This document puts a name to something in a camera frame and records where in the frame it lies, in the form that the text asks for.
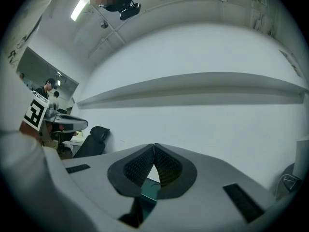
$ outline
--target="ceiling light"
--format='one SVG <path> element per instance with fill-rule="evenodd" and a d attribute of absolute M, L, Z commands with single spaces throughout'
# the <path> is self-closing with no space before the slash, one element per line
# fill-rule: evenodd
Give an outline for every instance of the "ceiling light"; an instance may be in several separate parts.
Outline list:
<path fill-rule="evenodd" d="M 78 4 L 76 5 L 73 13 L 71 14 L 71 18 L 73 21 L 76 21 L 77 17 L 83 10 L 83 8 L 86 6 L 86 4 L 89 2 L 89 0 L 79 0 Z"/>

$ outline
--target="black slot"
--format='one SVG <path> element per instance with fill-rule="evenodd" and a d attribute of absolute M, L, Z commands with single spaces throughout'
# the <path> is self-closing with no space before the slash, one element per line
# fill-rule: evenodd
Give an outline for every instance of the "black slot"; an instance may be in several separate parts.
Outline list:
<path fill-rule="evenodd" d="M 66 168 L 66 170 L 68 171 L 69 174 L 72 174 L 72 173 L 79 172 L 79 171 L 82 171 L 88 168 L 90 167 L 87 164 L 83 164 L 83 165 Z"/>
<path fill-rule="evenodd" d="M 232 184 L 223 187 L 223 189 L 248 223 L 257 219 L 264 213 L 239 185 Z"/>

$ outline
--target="desk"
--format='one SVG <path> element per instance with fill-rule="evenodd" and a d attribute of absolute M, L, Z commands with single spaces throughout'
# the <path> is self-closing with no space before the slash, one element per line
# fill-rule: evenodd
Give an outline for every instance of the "desk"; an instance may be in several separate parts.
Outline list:
<path fill-rule="evenodd" d="M 74 156 L 80 149 L 80 147 L 83 145 L 84 141 L 85 141 L 84 137 L 72 136 L 72 139 L 70 141 L 64 141 L 63 144 L 71 149 L 72 156 Z"/>

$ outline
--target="office room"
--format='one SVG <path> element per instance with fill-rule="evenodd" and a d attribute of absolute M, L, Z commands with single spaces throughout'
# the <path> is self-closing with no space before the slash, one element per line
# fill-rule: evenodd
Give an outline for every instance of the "office room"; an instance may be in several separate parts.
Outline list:
<path fill-rule="evenodd" d="M 309 48 L 281 0 L 38 1 L 3 38 L 1 148 L 50 182 L 21 191 L 10 151 L 0 165 L 40 227 L 250 230 L 302 189 Z M 45 219 L 40 186 L 72 213 Z"/>

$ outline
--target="white shelf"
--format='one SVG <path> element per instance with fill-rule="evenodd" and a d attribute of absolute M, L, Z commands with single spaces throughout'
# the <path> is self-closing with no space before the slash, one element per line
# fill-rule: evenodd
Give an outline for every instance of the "white shelf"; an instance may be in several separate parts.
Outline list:
<path fill-rule="evenodd" d="M 225 88 L 225 90 L 229 87 L 263 88 L 296 94 L 309 91 L 305 87 L 267 76 L 238 72 L 204 72 L 168 76 L 119 87 L 79 101 L 77 104 L 83 108 L 84 106 L 93 103 L 125 101 L 135 99 L 137 96 L 139 96 L 139 98 L 143 96 L 147 97 L 147 94 L 150 95 L 154 92 L 185 89 L 196 89 L 200 92 L 200 89 L 210 87 L 222 87 Z"/>

